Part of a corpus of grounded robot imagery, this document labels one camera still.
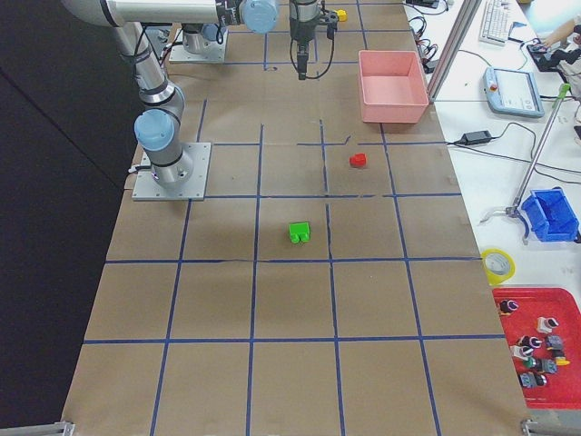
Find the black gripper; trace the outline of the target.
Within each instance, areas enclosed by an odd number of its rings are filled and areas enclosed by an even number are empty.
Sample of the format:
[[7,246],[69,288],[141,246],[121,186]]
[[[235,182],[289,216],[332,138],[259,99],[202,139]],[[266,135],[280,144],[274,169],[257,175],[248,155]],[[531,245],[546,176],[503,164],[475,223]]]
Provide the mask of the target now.
[[296,69],[301,81],[307,79],[309,45],[318,25],[318,2],[289,1],[290,37],[297,43]]

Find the person hand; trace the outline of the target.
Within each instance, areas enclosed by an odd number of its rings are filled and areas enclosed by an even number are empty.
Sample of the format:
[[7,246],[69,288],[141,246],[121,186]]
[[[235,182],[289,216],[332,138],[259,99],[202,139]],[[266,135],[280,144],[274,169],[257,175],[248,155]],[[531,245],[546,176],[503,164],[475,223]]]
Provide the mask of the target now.
[[580,15],[576,15],[574,18],[569,19],[551,34],[546,36],[542,40],[542,45],[549,48],[559,41],[566,40],[570,35],[576,32],[575,27],[577,25],[580,25]]

